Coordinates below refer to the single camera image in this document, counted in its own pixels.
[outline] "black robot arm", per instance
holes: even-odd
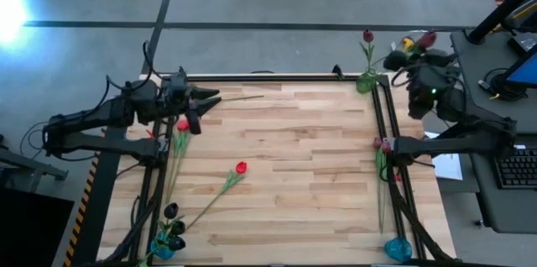
[[[447,57],[435,58],[425,53],[413,58],[409,60],[407,55],[394,51],[384,63],[384,67],[399,70],[399,74],[407,71],[409,115],[422,119],[436,106],[440,119],[456,124],[435,139],[389,139],[393,154],[402,157],[407,164],[422,154],[433,157],[456,153],[509,156],[514,146],[516,121],[477,106],[464,91],[455,88],[459,70],[446,62]]]
[[[151,80],[128,82],[121,94],[92,110],[50,118],[43,129],[44,149],[47,155],[61,158],[77,149],[98,150],[115,154],[129,154],[142,165],[159,159],[159,143],[154,139],[105,139],[82,133],[102,126],[126,128],[134,123],[135,115],[142,124],[159,118],[185,114],[193,134],[200,134],[199,117],[221,101],[218,90],[187,85],[186,73],[181,68],[173,76],[165,77],[159,89]]]

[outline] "keyboard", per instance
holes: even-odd
[[[495,160],[496,182],[504,189],[537,189],[537,149],[514,149],[511,156]]]

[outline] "wooden table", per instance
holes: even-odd
[[[201,120],[203,134],[192,139],[173,187],[172,202],[185,214],[185,223],[219,192],[237,162],[247,162],[248,172],[183,235],[186,248],[165,263],[393,262],[383,251],[385,242],[396,236],[389,196],[384,232],[378,228],[372,147],[378,130],[371,94],[359,95],[353,83],[340,81],[196,85],[218,88],[222,98],[264,97],[221,102]],[[401,134],[422,136],[422,123],[407,115],[407,91],[392,92]],[[147,128],[132,126],[128,138],[146,138]],[[124,157],[119,168],[134,162]],[[412,165],[409,175],[420,221],[444,251],[454,256],[434,170]],[[99,258],[109,255],[129,230],[131,206],[142,179],[143,167],[139,167],[116,180]],[[413,243],[406,219],[405,229]],[[147,231],[141,253],[147,245]],[[154,263],[163,262],[155,259]]]

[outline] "computer monitor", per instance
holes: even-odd
[[[503,77],[511,86],[537,88],[537,45],[503,73]]]

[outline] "gray floor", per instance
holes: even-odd
[[[154,21],[161,0],[27,0],[29,18],[57,21]],[[171,0],[166,21],[266,22],[385,25],[475,25],[494,8],[493,0]],[[103,92],[104,76],[135,78],[142,65],[141,44],[151,29],[26,28],[12,44],[0,44],[0,132],[10,147],[26,129],[56,113],[92,107]],[[360,32],[164,30],[155,66],[190,73],[328,72],[335,64],[360,71]],[[376,55],[407,32],[377,32]],[[450,50],[447,34],[438,48]],[[427,117],[432,131],[443,123]],[[28,145],[24,146],[30,154]],[[39,192],[78,202],[89,163],[59,163],[70,171],[65,182],[43,180]],[[480,263],[532,265],[536,236],[477,230],[480,218],[472,195],[443,195],[460,258]],[[68,230],[57,254],[61,265]]]

